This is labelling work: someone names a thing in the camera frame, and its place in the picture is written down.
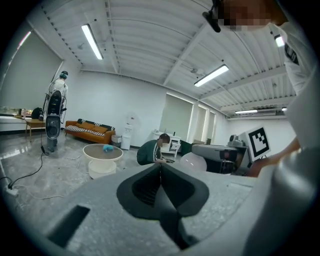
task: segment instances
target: sofa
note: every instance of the sofa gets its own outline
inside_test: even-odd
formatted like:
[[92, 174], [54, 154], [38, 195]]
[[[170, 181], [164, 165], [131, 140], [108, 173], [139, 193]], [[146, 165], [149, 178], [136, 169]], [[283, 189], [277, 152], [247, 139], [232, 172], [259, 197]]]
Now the sofa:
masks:
[[115, 128], [109, 125], [78, 119], [65, 122], [65, 136], [71, 134], [87, 141], [110, 144], [111, 136], [116, 134]]

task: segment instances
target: standing person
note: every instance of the standing person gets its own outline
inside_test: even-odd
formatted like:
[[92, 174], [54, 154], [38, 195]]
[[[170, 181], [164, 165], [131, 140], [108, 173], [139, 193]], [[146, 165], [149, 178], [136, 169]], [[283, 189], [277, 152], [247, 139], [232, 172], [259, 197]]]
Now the standing person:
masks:
[[137, 154], [136, 160], [141, 166], [153, 164], [153, 163], [166, 163], [166, 160], [162, 160], [160, 148], [166, 147], [170, 143], [170, 137], [168, 134], [163, 133], [159, 139], [153, 139], [143, 144]]
[[[307, 86], [307, 79], [318, 69], [316, 55], [303, 29], [294, 21], [277, 0], [212, 0], [213, 7], [203, 16], [217, 33], [221, 29], [249, 31], [263, 28], [269, 23], [276, 25], [284, 42], [285, 67], [295, 93], [299, 95]], [[300, 149], [296, 137], [283, 151], [257, 160], [251, 167], [250, 176], [257, 177], [261, 169], [274, 165]]]
[[[46, 94], [46, 104], [45, 104], [45, 107], [44, 107], [44, 111], [43, 111], [44, 113], [43, 114], [45, 114], [45, 111], [47, 111], [50, 96], [54, 91], [60, 91], [61, 95], [62, 95], [62, 104], [65, 102], [65, 100], [67, 99], [67, 94], [68, 94], [68, 86], [65, 83], [67, 78], [68, 78], [68, 72], [67, 71], [62, 71], [61, 74], [59, 75], [59, 78], [49, 85], [48, 89], [45, 92], [45, 94]], [[47, 137], [47, 143], [46, 144], [47, 144], [48, 150], [51, 151], [51, 152], [54, 152], [55, 151], [55, 147], [58, 144], [58, 140], [57, 139], [50, 139], [50, 138]]]

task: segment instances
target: black backpack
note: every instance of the black backpack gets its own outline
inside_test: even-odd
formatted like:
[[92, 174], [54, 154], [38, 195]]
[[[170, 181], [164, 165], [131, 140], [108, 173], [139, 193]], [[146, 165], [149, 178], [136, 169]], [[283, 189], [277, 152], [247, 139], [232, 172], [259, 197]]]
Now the black backpack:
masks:
[[31, 118], [39, 119], [39, 116], [41, 115], [41, 113], [42, 113], [42, 108], [36, 107], [31, 113]]

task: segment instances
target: blue object on table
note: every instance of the blue object on table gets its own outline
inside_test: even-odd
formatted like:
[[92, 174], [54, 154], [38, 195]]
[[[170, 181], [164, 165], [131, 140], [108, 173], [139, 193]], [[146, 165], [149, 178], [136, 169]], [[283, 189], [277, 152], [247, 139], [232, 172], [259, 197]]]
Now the blue object on table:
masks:
[[104, 152], [108, 152], [108, 151], [112, 151], [112, 150], [114, 150], [114, 147], [111, 146], [111, 145], [104, 145], [103, 146], [103, 151]]

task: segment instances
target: ceiling light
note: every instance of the ceiling light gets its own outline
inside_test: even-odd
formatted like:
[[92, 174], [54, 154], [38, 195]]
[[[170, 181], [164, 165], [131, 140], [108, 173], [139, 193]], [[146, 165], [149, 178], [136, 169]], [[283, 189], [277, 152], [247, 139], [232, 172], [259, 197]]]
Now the ceiling light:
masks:
[[82, 30], [83, 30], [83, 33], [86, 37], [86, 39], [88, 40], [95, 56], [97, 57], [98, 60], [102, 60], [103, 59], [103, 56], [98, 48], [98, 45], [96, 43], [96, 40], [94, 38], [94, 34], [92, 33], [92, 30], [90, 28], [90, 25], [89, 24], [85, 24], [83, 25], [82, 27]]
[[236, 114], [251, 114], [251, 113], [258, 113], [258, 110], [252, 109], [252, 110], [242, 110], [242, 111], [236, 111]]
[[204, 85], [206, 82], [209, 82], [210, 80], [216, 78], [217, 76], [223, 74], [224, 72], [226, 72], [228, 70], [229, 70], [229, 68], [226, 65], [222, 65], [221, 67], [212, 71], [210, 74], [207, 74], [206, 76], [201, 78], [199, 81], [195, 82], [194, 86], [200, 87], [200, 86]]
[[30, 36], [31, 32], [29, 31], [24, 38], [21, 40], [21, 42], [19, 43], [19, 46], [22, 46], [24, 44], [24, 42], [27, 40], [27, 38]]
[[281, 46], [284, 46], [284, 45], [285, 45], [285, 42], [284, 42], [282, 36], [279, 35], [279, 34], [274, 37], [274, 40], [275, 40], [276, 45], [277, 45], [278, 47], [281, 47]]

